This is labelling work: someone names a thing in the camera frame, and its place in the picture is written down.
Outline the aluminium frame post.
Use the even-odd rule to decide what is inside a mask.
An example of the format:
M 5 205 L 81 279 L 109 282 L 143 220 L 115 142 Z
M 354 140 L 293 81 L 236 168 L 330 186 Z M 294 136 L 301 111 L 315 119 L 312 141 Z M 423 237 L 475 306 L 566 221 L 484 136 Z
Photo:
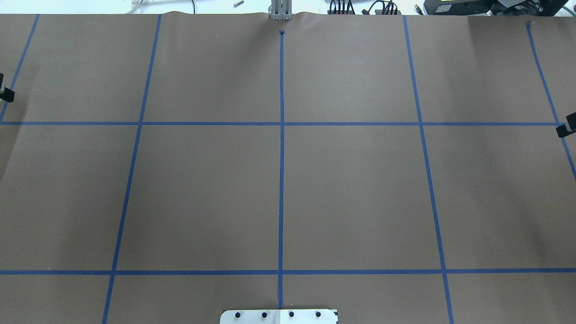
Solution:
M 272 0 L 268 9 L 271 20 L 292 20 L 292 4 L 292 0 Z

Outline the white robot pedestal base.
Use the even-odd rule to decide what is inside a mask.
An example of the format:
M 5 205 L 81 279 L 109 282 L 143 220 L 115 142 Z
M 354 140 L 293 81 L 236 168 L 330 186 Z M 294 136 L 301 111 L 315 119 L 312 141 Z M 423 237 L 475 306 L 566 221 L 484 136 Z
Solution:
M 338 324 L 337 310 L 296 308 L 270 310 L 226 310 L 220 324 Z

